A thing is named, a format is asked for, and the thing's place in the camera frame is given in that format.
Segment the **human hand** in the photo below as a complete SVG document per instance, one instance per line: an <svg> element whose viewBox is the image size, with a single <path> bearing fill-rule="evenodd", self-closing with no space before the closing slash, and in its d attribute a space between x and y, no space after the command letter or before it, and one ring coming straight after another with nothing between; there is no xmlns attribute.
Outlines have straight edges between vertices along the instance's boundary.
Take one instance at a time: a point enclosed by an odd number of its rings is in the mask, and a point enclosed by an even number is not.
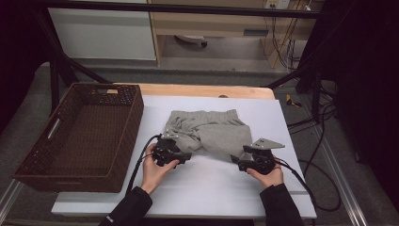
<svg viewBox="0 0 399 226"><path fill-rule="evenodd" d="M257 170L248 168L247 173L249 173L253 178L257 179L264 188L270 186L278 186L284 183L281 165L276 164L271 172L266 175L260 174Z"/></svg>
<svg viewBox="0 0 399 226"><path fill-rule="evenodd" d="M169 164L160 167L156 165L151 155L152 149L156 144L151 144L146 149L146 158L143 163L143 182L141 184L141 189L145 190L149 195L161 185L167 172L172 170L179 164L179 160L173 160Z"/></svg>

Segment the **gray garment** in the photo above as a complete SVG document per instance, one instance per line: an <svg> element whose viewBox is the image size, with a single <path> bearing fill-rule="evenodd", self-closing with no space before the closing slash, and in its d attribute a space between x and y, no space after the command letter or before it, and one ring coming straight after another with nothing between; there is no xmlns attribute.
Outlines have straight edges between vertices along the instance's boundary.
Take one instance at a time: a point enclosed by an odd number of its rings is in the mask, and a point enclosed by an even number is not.
<svg viewBox="0 0 399 226"><path fill-rule="evenodd" d="M172 111L165 129L183 152L193 153L203 147L229 159L230 155L250 159L243 149L243 145L252 143L250 129L238 119L236 110Z"/></svg>

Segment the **white table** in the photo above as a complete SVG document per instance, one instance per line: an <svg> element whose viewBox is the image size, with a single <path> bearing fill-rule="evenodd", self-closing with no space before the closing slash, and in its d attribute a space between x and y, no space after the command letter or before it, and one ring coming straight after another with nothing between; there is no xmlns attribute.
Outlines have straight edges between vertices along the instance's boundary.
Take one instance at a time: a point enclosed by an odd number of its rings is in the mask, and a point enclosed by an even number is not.
<svg viewBox="0 0 399 226"><path fill-rule="evenodd" d="M123 198L138 156L153 135L162 133L172 110L227 111L236 109L239 119L249 125L253 141L267 138L285 145L272 150L290 164L301 176L285 119L277 100L210 98L183 96L143 96L144 114L141 120L132 161L122 192L88 193L61 192L52 213L64 216L106 216ZM303 218L316 218L306 190L287 169L284 181ZM141 185L142 169L135 180ZM170 172L152 194L153 205L147 214L152 218L264 218L258 181L239 171L233 163L206 152Z"/></svg>

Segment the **person's left hand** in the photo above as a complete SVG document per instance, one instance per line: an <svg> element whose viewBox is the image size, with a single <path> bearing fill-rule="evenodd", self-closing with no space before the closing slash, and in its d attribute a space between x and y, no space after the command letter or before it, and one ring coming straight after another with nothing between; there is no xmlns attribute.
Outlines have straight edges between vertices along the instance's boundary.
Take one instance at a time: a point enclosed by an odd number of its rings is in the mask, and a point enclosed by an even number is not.
<svg viewBox="0 0 399 226"><path fill-rule="evenodd" d="M179 160L173 160L169 164L160 167L156 165L151 155L152 149L156 144L151 144L147 150L147 157L144 159L143 163L143 182L141 184L141 189L145 190L149 195L161 185L165 178L165 175L179 164Z"/></svg>

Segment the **wicker basket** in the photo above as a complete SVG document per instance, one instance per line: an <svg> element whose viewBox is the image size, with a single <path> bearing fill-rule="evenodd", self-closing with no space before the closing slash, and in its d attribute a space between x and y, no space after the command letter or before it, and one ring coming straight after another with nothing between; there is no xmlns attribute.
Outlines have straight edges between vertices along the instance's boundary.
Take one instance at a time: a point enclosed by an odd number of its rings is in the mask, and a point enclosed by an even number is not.
<svg viewBox="0 0 399 226"><path fill-rule="evenodd" d="M143 108L137 85L73 84L12 177L38 191L120 192Z"/></svg>

